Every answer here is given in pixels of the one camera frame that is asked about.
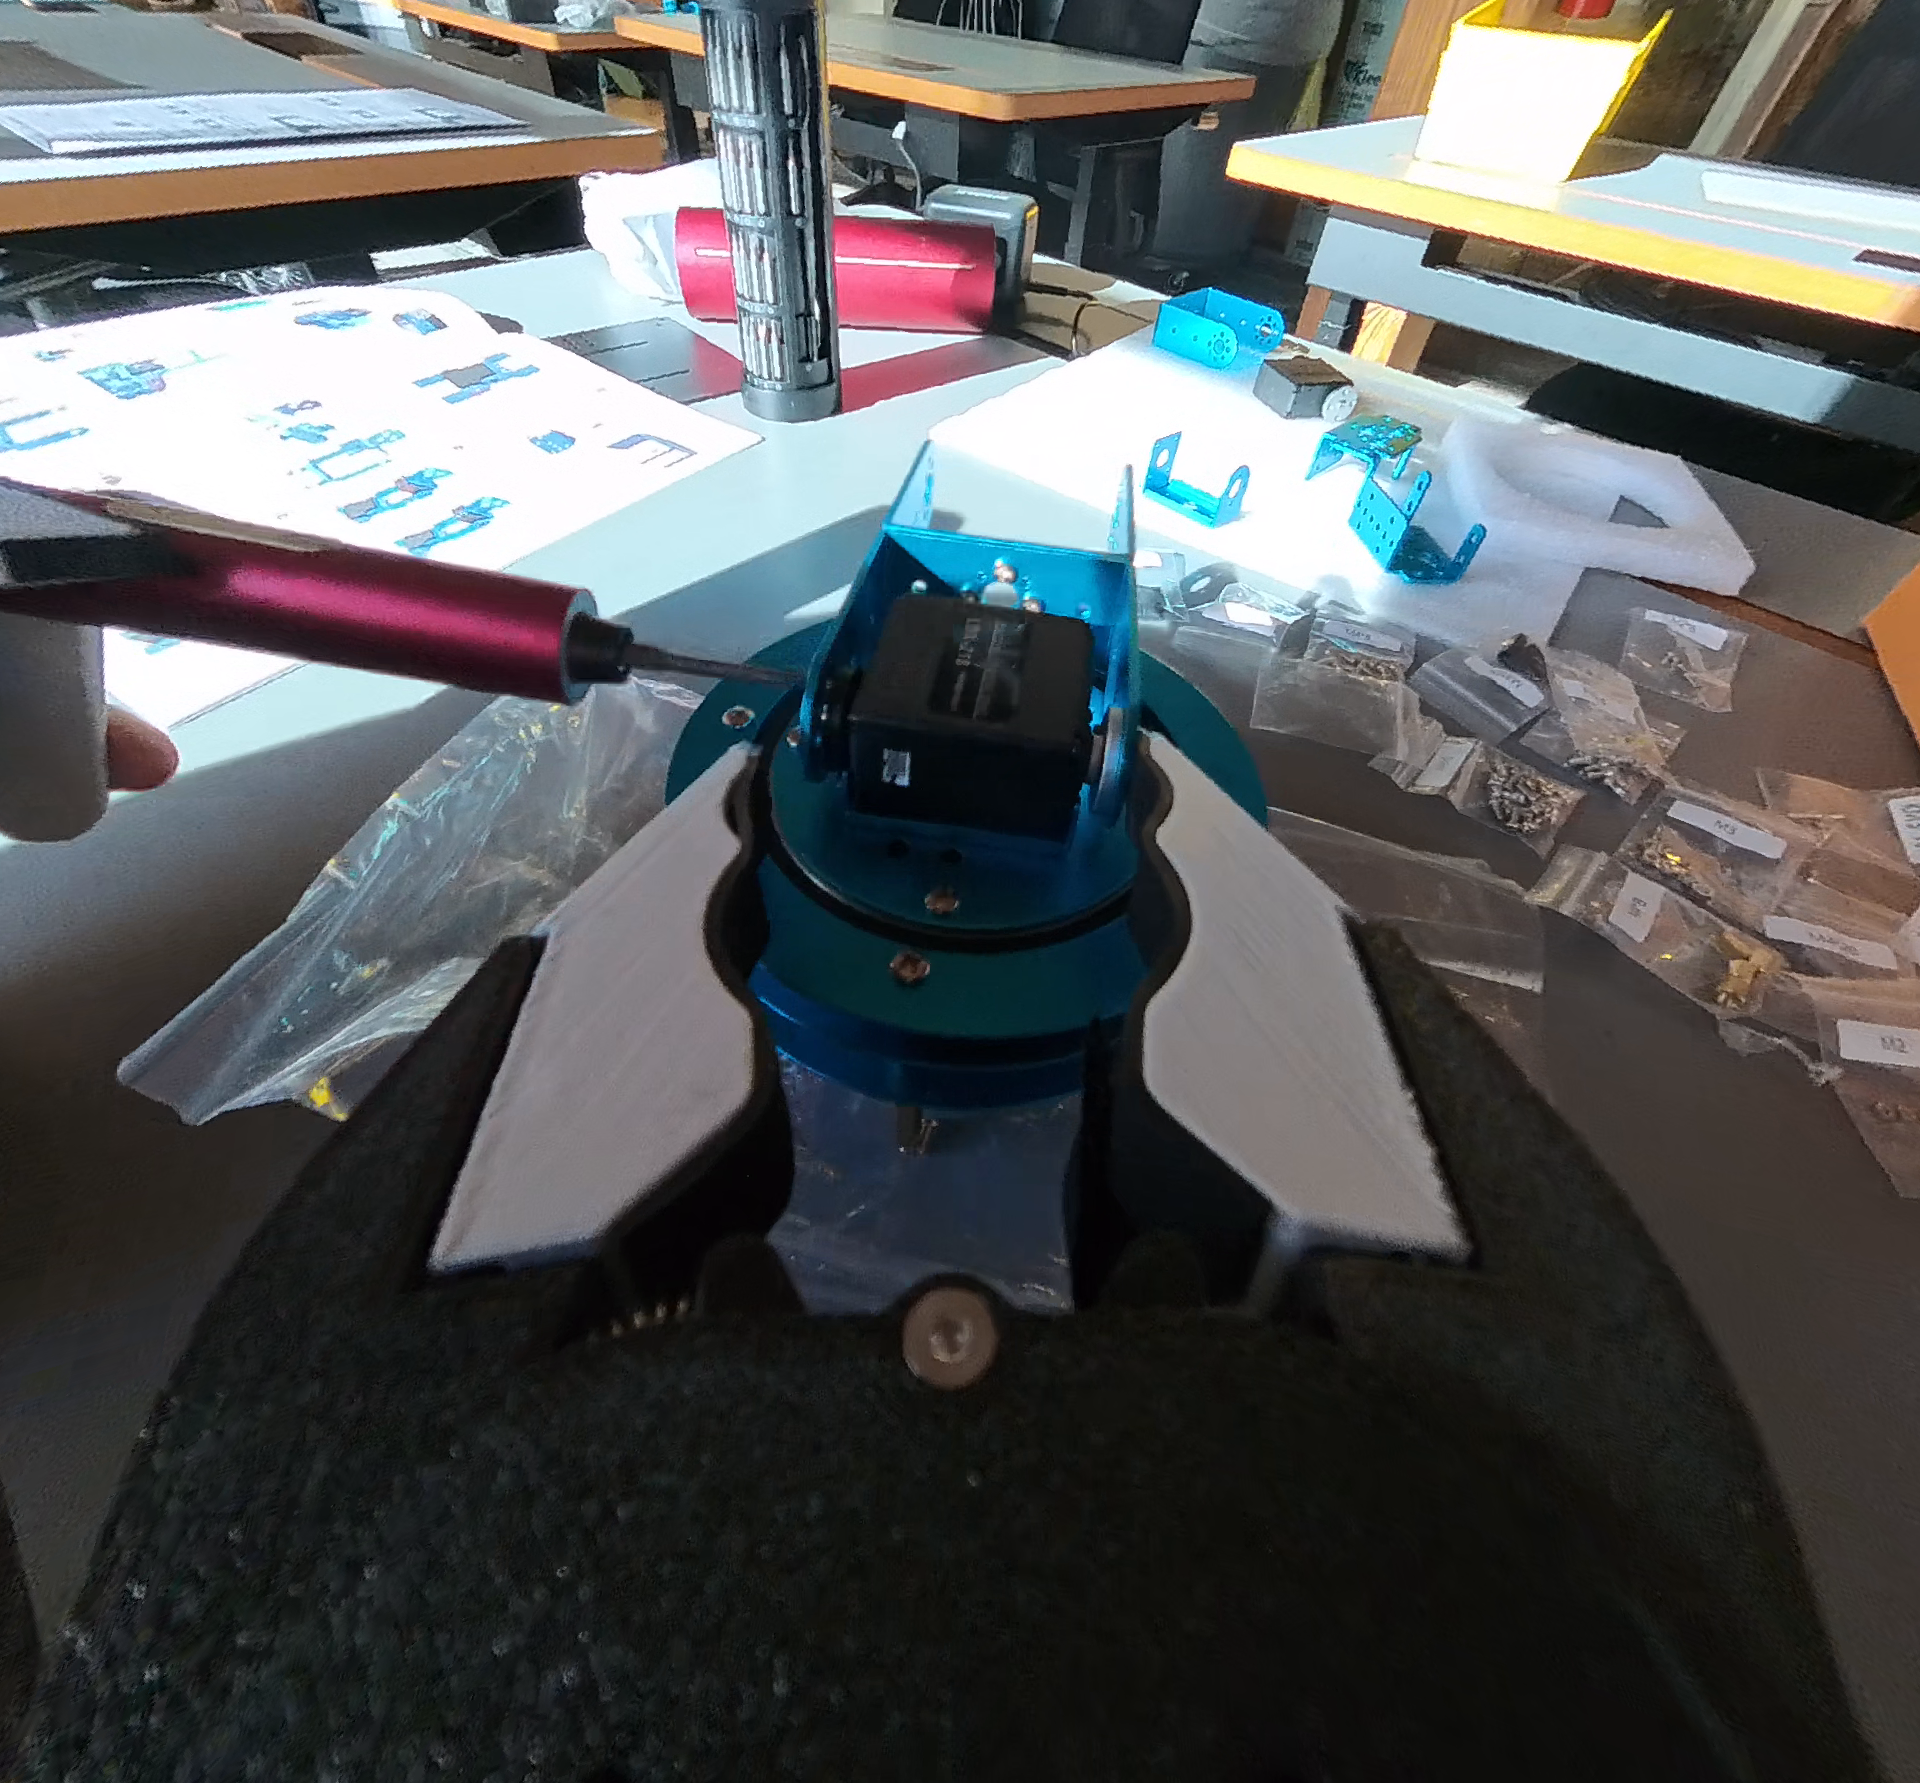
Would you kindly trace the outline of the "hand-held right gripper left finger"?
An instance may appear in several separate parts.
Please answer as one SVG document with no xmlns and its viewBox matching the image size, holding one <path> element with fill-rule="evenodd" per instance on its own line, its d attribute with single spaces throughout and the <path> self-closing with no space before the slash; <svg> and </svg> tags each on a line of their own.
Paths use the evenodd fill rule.
<svg viewBox="0 0 1920 1783">
<path fill-rule="evenodd" d="M 760 750 L 729 748 L 539 929 L 427 1253 L 434 1273 L 607 1246 L 779 1122 L 748 978 Z"/>
</svg>

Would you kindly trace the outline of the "red electric screwdriver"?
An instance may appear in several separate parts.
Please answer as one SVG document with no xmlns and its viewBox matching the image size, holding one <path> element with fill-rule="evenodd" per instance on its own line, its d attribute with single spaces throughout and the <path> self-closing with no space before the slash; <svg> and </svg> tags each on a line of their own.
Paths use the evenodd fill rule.
<svg viewBox="0 0 1920 1783">
<path fill-rule="evenodd" d="M 243 526 L 146 497 L 70 494 L 168 532 L 191 559 L 191 574 L 3 592 L 6 613 L 552 704 L 635 673 L 774 687 L 803 675 L 794 666 L 713 662 L 642 643 L 567 586 Z"/>
</svg>

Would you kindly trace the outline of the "blue robot arm base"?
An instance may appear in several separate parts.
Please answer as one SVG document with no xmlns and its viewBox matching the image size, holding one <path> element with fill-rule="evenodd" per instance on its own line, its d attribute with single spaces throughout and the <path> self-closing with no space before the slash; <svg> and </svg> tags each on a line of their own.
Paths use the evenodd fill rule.
<svg viewBox="0 0 1920 1783">
<path fill-rule="evenodd" d="M 749 986 L 784 1056 L 933 1108 L 1061 1097 L 1143 978 L 1143 739 L 1264 820 L 1232 722 L 1141 644 L 1138 488 L 1125 465 L 1111 519 L 1074 528 L 923 446 L 838 613 L 716 668 L 665 795 L 758 745 Z"/>
</svg>

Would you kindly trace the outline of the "grey desk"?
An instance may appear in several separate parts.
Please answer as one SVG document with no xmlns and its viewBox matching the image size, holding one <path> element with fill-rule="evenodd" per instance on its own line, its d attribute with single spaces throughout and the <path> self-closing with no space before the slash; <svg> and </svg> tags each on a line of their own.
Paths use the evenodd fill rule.
<svg viewBox="0 0 1920 1783">
<path fill-rule="evenodd" d="M 542 553 L 672 643 L 766 641 L 835 592 L 939 420 L 1043 364 L 991 350 Z M 330 1132 L 291 1108 L 187 1130 L 123 1054 L 273 929 L 474 710 L 295 672 L 191 720 L 183 774 L 70 846 L 3 849 L 3 1484 L 41 1626 L 82 1579 L 131 1437 L 204 1296 Z M 1862 1693 L 1915 1684 L 1915 1201 L 1835 1095 L 1596 936 L 1547 929 L 1544 1051 L 1746 1391 Z"/>
</svg>

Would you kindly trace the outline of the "wood-edged background desk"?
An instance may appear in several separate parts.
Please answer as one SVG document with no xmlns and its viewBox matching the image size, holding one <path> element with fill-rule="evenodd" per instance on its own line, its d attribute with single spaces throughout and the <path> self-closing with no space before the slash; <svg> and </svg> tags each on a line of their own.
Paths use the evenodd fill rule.
<svg viewBox="0 0 1920 1783">
<path fill-rule="evenodd" d="M 1254 76 L 1157 65 L 893 16 L 830 16 L 828 88 L 994 123 L 1199 112 L 1244 101 Z"/>
<path fill-rule="evenodd" d="M 1587 175 L 1544 183 L 1422 156 L 1425 133 L 1422 115 L 1395 115 L 1248 138 L 1227 153 L 1232 183 L 1326 207 L 1303 315 L 1397 311 L 1393 345 L 1373 359 L 1412 367 L 1435 324 L 1468 329 L 1442 307 L 1468 237 L 1915 337 L 1915 225 L 1886 222 L 1874 188 L 1876 220 L 1849 224 L 1724 204 L 1701 184 L 1714 158 L 1599 138 L 1579 156 Z"/>
<path fill-rule="evenodd" d="M 425 91 L 508 119 L 492 136 L 371 138 L 257 150 L 52 156 L 3 141 L 7 235 L 219 212 L 310 205 L 423 210 L 475 188 L 538 197 L 591 173 L 662 164 L 657 132 L 539 91 L 395 50 L 302 19 L 162 11 L 121 4 L 58 9 L 3 2 L 6 44 L 117 82 L 108 98 L 216 91 Z"/>
</svg>

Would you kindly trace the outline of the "clear plastic bag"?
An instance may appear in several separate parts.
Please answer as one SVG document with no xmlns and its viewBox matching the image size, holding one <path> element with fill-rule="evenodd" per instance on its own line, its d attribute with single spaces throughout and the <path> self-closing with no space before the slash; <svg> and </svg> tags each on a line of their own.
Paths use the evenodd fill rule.
<svg viewBox="0 0 1920 1783">
<path fill-rule="evenodd" d="M 377 805 L 288 917 L 133 1048 L 121 1087 L 185 1124 L 291 1102 L 343 1122 L 511 936 L 665 805 L 705 683 L 640 678 L 579 707 L 499 699 Z M 933 1273 L 1071 1305 L 1063 1174 L 1077 1093 L 926 1117 L 779 1054 L 794 1180 L 769 1233 L 803 1301 L 868 1315 Z"/>
</svg>

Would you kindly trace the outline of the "printed instruction sheet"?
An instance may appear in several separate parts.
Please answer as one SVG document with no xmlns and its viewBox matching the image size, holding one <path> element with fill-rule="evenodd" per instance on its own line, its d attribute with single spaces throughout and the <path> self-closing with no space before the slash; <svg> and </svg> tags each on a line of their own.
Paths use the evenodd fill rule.
<svg viewBox="0 0 1920 1783">
<path fill-rule="evenodd" d="M 755 442 L 420 285 L 286 291 L 3 339 L 3 480 L 462 569 L 518 574 Z M 214 664 L 216 644 L 94 629 L 105 691 L 154 720 L 202 714 L 268 670 Z"/>
</svg>

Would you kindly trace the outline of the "white plastic bag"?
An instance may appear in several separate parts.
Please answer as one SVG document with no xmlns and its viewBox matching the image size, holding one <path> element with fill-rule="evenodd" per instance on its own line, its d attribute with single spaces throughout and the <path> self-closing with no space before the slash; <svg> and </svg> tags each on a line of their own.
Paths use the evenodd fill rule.
<svg viewBox="0 0 1920 1783">
<path fill-rule="evenodd" d="M 589 173 L 577 178 L 582 235 L 635 296 L 681 303 L 676 218 L 681 210 L 719 210 L 722 184 L 715 158 L 645 173 Z"/>
</svg>

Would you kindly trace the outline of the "white foam sheet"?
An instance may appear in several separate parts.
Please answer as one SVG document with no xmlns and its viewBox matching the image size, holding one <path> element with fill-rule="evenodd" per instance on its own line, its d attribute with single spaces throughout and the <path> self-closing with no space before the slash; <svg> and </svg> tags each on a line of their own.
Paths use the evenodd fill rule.
<svg viewBox="0 0 1920 1783">
<path fill-rule="evenodd" d="M 1209 490 L 1242 461 L 1252 482 L 1239 519 L 1204 528 L 1138 493 L 1143 543 L 1180 543 L 1293 586 L 1369 594 L 1386 574 L 1348 528 L 1359 470 L 1308 480 L 1323 429 L 1274 417 L 1244 376 L 1166 356 L 1143 334 L 1058 361 L 931 429 L 947 448 L 1113 513 L 1118 477 L 1146 474 L 1155 440 L 1178 431 L 1178 474 Z"/>
</svg>

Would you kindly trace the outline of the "black servo motor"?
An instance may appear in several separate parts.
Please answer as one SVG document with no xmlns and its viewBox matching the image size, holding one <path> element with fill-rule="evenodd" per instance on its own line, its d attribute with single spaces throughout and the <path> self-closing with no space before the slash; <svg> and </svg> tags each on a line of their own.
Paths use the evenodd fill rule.
<svg viewBox="0 0 1920 1783">
<path fill-rule="evenodd" d="M 1359 390 L 1332 361 L 1300 349 L 1264 356 L 1252 396 L 1274 417 L 1334 429 L 1350 419 Z"/>
</svg>

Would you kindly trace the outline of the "red and black mat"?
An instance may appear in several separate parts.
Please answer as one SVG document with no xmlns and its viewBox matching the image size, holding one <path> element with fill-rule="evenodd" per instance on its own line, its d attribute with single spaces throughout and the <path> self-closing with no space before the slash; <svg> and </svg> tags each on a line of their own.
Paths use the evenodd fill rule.
<svg viewBox="0 0 1920 1783">
<path fill-rule="evenodd" d="M 550 337 L 550 342 L 681 404 L 732 396 L 742 386 L 742 367 L 734 356 L 668 315 L 562 332 Z M 923 350 L 846 366 L 843 408 L 857 411 L 1043 359 L 1043 350 L 1011 337 L 936 337 Z"/>
</svg>

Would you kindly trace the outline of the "long blue U bracket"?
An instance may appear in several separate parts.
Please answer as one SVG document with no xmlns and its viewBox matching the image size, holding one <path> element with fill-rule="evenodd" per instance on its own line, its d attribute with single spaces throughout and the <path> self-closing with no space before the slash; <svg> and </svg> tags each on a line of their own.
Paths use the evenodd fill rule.
<svg viewBox="0 0 1920 1783">
<path fill-rule="evenodd" d="M 1422 515 L 1435 470 L 1411 474 L 1363 474 L 1348 512 L 1348 528 L 1373 563 L 1389 576 L 1414 587 L 1452 587 L 1474 567 L 1489 528 L 1465 526 L 1458 543 L 1436 540 Z"/>
</svg>

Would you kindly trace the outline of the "small blue U bracket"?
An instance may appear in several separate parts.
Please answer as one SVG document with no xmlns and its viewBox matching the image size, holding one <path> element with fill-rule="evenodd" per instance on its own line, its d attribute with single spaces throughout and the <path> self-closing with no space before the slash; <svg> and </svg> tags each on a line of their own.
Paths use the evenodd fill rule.
<svg viewBox="0 0 1920 1783">
<path fill-rule="evenodd" d="M 1218 488 L 1209 490 L 1178 474 L 1180 444 L 1183 436 L 1178 431 L 1154 442 L 1143 477 L 1146 494 L 1209 530 L 1239 519 L 1252 482 L 1252 467 L 1248 463 L 1235 465 Z"/>
</svg>

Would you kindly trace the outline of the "blue perforated bracket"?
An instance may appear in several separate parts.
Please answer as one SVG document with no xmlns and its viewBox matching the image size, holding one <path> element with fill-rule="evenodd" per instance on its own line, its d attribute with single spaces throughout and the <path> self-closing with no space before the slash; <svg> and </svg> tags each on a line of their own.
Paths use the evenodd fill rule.
<svg viewBox="0 0 1920 1783">
<path fill-rule="evenodd" d="M 1367 474 L 1402 478 L 1422 442 L 1419 425 L 1379 414 L 1354 414 L 1323 431 L 1308 461 L 1305 478 L 1329 474 L 1339 461 L 1350 460 Z"/>
</svg>

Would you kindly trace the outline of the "blue round-ended bracket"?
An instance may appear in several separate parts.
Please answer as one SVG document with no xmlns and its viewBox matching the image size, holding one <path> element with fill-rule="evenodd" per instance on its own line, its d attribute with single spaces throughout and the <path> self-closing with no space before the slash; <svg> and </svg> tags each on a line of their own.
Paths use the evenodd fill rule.
<svg viewBox="0 0 1920 1783">
<path fill-rule="evenodd" d="M 1152 340 L 1166 356 L 1209 369 L 1233 369 L 1242 358 L 1260 361 L 1286 339 L 1283 311 L 1225 289 L 1190 289 L 1166 297 Z"/>
</svg>

